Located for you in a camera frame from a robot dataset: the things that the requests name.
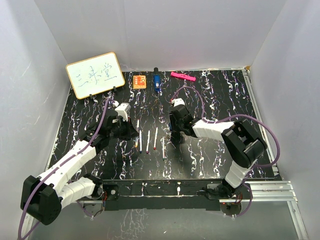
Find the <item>white pen with purple tip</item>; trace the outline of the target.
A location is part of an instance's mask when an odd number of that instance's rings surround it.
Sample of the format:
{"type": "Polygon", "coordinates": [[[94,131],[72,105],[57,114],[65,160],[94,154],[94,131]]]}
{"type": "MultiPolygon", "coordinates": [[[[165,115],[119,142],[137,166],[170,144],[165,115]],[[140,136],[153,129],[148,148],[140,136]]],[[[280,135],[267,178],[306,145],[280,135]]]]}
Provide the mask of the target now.
{"type": "Polygon", "coordinates": [[[147,153],[147,154],[149,154],[150,135],[151,135],[151,131],[148,130],[148,133],[147,133],[147,141],[146,141],[146,153],[147,153]]]}

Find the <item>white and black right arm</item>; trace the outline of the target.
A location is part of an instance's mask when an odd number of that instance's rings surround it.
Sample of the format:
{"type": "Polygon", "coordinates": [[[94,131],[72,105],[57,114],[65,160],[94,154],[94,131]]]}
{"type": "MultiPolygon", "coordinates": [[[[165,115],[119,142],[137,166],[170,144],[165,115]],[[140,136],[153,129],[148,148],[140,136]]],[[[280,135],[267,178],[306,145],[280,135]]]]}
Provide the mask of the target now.
{"type": "Polygon", "coordinates": [[[169,113],[171,134],[181,133],[194,138],[209,138],[224,142],[232,163],[222,183],[210,194],[235,198],[241,192],[245,176],[264,152],[267,144],[247,120],[208,123],[194,118],[185,105],[173,106],[169,113]]]}

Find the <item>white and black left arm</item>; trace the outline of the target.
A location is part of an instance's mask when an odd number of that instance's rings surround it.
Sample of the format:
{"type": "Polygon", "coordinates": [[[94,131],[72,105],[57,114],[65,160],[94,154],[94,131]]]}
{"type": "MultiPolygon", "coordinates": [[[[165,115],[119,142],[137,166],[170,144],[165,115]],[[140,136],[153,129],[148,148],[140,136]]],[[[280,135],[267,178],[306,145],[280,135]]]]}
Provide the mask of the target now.
{"type": "Polygon", "coordinates": [[[112,115],[103,118],[101,125],[88,129],[51,168],[38,177],[27,177],[23,182],[20,208],[47,226],[71,203],[84,197],[100,199],[104,189],[100,178],[85,174],[77,181],[69,181],[106,148],[111,139],[129,141],[138,136],[128,116],[129,111],[130,105],[121,103],[112,115]]]}

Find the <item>white pen with blue tip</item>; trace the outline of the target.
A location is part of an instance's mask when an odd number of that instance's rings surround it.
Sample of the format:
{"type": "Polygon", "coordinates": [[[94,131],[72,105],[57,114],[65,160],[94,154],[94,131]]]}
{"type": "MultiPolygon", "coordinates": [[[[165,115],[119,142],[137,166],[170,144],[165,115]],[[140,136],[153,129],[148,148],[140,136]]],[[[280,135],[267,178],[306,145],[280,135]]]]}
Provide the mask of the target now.
{"type": "Polygon", "coordinates": [[[143,151],[143,144],[142,144],[142,131],[139,130],[139,153],[141,154],[143,151]]]}

